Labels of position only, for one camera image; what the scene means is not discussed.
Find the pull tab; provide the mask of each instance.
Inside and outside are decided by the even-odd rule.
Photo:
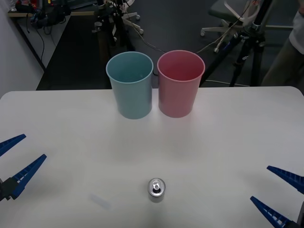
[[[153,178],[149,181],[148,192],[149,198],[152,202],[160,202],[165,194],[166,185],[165,182],[160,178]]]
[[[154,193],[160,193],[162,190],[161,190],[161,183],[158,181],[158,180],[156,180],[156,181],[153,181],[153,189],[152,189],[152,191],[154,192]]]

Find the tripod leg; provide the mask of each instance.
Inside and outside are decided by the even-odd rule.
[[[128,51],[135,51],[135,47],[132,45],[130,38],[124,28],[124,23],[120,15],[113,16],[116,29],[120,35],[121,46],[126,45]]]
[[[262,37],[254,46],[254,57],[251,71],[250,86],[259,86],[262,56],[265,48],[265,37]]]
[[[229,41],[229,43],[226,45],[226,47],[224,47],[218,53],[215,60],[211,63],[211,65],[204,73],[199,84],[200,87],[209,78],[209,76],[213,73],[213,71],[221,64],[221,62],[226,58],[226,56],[233,50],[233,48],[241,42],[241,40],[242,40],[241,36],[238,33],[236,33]]]
[[[234,87],[234,84],[236,83],[239,75],[241,74],[245,61],[249,56],[250,50],[253,48],[254,42],[255,42],[254,38],[249,38],[245,41],[242,50],[237,58],[237,61],[234,63],[236,69],[233,72],[233,77],[229,87]]]

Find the floor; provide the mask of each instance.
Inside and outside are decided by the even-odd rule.
[[[219,37],[217,33],[206,32],[200,36],[202,27],[215,27],[219,19],[208,15],[208,10],[215,0],[192,0],[185,4],[183,0],[136,0],[129,8],[129,12],[138,12],[141,20],[137,21],[144,29],[144,39],[154,46],[168,51],[183,49],[197,51]],[[292,25],[297,11],[297,1],[284,4],[280,1],[273,10],[268,24]],[[69,89],[109,89],[111,88],[105,73],[105,66],[99,59],[98,40],[92,34],[94,27],[93,16],[71,17],[61,40],[48,65],[37,90],[69,90]],[[133,28],[129,28],[129,36],[136,51],[143,52],[151,57],[156,70],[156,63],[162,52],[151,49],[139,38]],[[266,48],[263,55],[261,78],[270,68],[273,60],[280,51],[288,31],[267,31]],[[218,69],[210,76],[210,80],[230,82],[241,45],[223,61]],[[208,67],[215,58],[214,46],[199,53]],[[252,56],[243,68],[237,83],[248,85]],[[158,78],[153,76],[154,88],[158,87]],[[224,84],[206,82],[204,87],[228,86]]]

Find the metal stand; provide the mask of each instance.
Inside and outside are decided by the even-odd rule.
[[[244,40],[245,42],[237,58],[237,61],[234,63],[236,69],[233,73],[233,77],[229,86],[233,87],[235,85],[239,75],[241,74],[244,63],[248,58],[250,51],[252,49],[254,51],[254,59],[253,59],[253,65],[251,71],[250,86],[258,86],[261,63],[262,63],[262,55],[265,47],[264,24],[266,23],[266,19],[269,15],[271,6],[272,6],[272,0],[265,0],[256,17],[256,20],[252,23],[251,27],[248,30],[237,32],[232,37],[232,39],[229,41],[226,47],[224,47],[219,52],[216,59],[206,70],[199,84],[200,87],[209,78],[209,76],[213,73],[213,71],[220,65],[220,63],[226,58],[226,56],[233,50],[233,48],[240,43],[241,40]]]

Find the person's leg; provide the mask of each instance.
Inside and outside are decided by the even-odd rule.
[[[299,80],[298,73],[303,63],[304,55],[287,39],[264,77],[262,86],[285,86],[294,80]]]

